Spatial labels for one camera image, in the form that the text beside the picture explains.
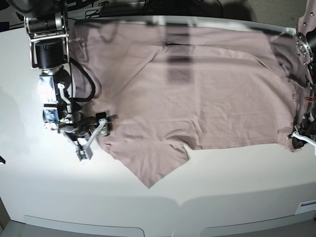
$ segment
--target robotic arm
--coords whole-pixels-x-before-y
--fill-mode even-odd
[[[24,26],[30,38],[32,68],[41,69],[39,95],[44,104],[43,119],[46,128],[62,133],[75,147],[78,158],[91,159],[90,145],[98,135],[108,136],[111,128],[109,113],[85,117],[79,102],[90,101],[95,84],[82,66],[69,56],[67,10],[64,0],[8,0],[24,16]],[[69,64],[70,73],[64,69]],[[71,66],[83,73],[91,85],[87,98],[73,94]]]
[[[316,155],[316,1],[308,2],[305,15],[300,19],[297,35],[296,49],[297,55],[308,68],[311,81],[309,87],[311,96],[305,98],[309,103],[308,110],[303,116],[300,124],[294,126],[294,132],[289,135],[292,138],[295,149],[303,147],[309,143],[315,147]]]

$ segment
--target black cable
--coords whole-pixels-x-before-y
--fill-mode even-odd
[[[143,8],[141,9],[141,12],[145,12],[145,6],[146,6],[146,4],[147,4],[147,0],[145,0],[144,5],[143,5]]]
[[[212,16],[209,15],[208,12],[206,12],[203,8],[201,8],[201,7],[199,6],[199,4],[200,4],[201,2],[203,2],[203,1],[204,1],[204,0],[200,0],[200,1],[196,2],[196,1],[193,0],[193,2],[195,3],[195,6],[196,6],[200,11],[202,11],[204,14],[208,15],[209,17],[212,17]],[[215,0],[215,1],[217,1],[217,2],[219,3],[219,5],[221,6],[221,16],[220,16],[220,18],[223,18],[223,17],[224,17],[224,8],[223,8],[223,5],[221,4],[221,2],[220,2],[219,0]]]
[[[24,22],[19,23],[19,24],[15,24],[15,25],[10,25],[10,27],[13,27],[13,26],[18,26],[18,25],[22,25],[22,24],[24,24]]]
[[[84,75],[84,77],[88,80],[91,86],[91,92],[90,95],[87,98],[73,98],[73,101],[75,102],[89,102],[90,100],[93,99],[95,96],[95,84],[89,74],[83,69],[81,64],[77,62],[75,59],[70,58],[70,63],[73,64],[78,70]]]
[[[2,164],[5,164],[5,159],[3,159],[1,156],[0,156],[0,162],[1,162]]]
[[[86,11],[85,14],[85,19],[90,19],[90,18],[98,18],[98,17],[102,17],[102,11],[103,9],[109,4],[109,1],[103,1],[101,3],[99,3],[99,6],[101,6],[102,8],[99,9],[94,9],[94,10],[88,10]]]

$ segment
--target cloth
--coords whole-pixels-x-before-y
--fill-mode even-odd
[[[191,149],[279,143],[306,111],[307,69],[292,37],[182,25],[77,22],[71,56],[91,75],[88,116],[117,115],[100,147],[148,188]],[[76,96],[90,87],[74,70]]]

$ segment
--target metal bracket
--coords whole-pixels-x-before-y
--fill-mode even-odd
[[[65,96],[65,92],[64,92],[64,90],[65,90],[65,85],[64,85],[63,83],[58,83],[58,84],[57,84],[57,87],[58,87],[58,89],[59,89],[60,97],[61,97],[61,98],[63,99],[63,101],[65,101],[66,104],[67,104],[67,112],[68,112],[69,114],[71,114],[71,113],[72,113],[71,102],[70,102],[70,100]]]
[[[99,125],[97,126],[97,128],[93,131],[92,135],[90,136],[89,140],[87,141],[86,144],[84,144],[83,146],[79,144],[79,142],[75,142],[73,141],[69,135],[62,131],[63,135],[66,137],[66,139],[75,147],[76,149],[76,154],[79,158],[80,161],[82,161],[83,159],[91,159],[93,156],[93,152],[90,148],[91,143],[93,142],[93,140],[95,139],[95,137],[99,134],[99,132],[103,129],[103,127],[106,125],[107,121],[105,118],[100,119],[99,120]]]
[[[312,146],[314,146],[315,148],[315,156],[316,156],[316,142],[306,136],[302,136],[298,133],[298,131],[295,131],[292,133],[292,137],[296,137],[298,140],[302,140],[302,141],[305,141],[309,144],[311,144]]]
[[[297,33],[296,50],[304,65],[310,64],[314,60],[312,49],[310,48],[305,35]]]

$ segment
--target white table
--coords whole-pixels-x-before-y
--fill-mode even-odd
[[[291,216],[300,202],[316,199],[309,145],[296,153],[277,144],[189,151],[189,162],[150,189],[95,142],[92,160],[80,163],[62,135],[43,126],[40,72],[31,69],[24,29],[0,34],[0,56],[0,155],[7,161],[0,197],[14,221],[32,216],[198,237],[207,227]]]

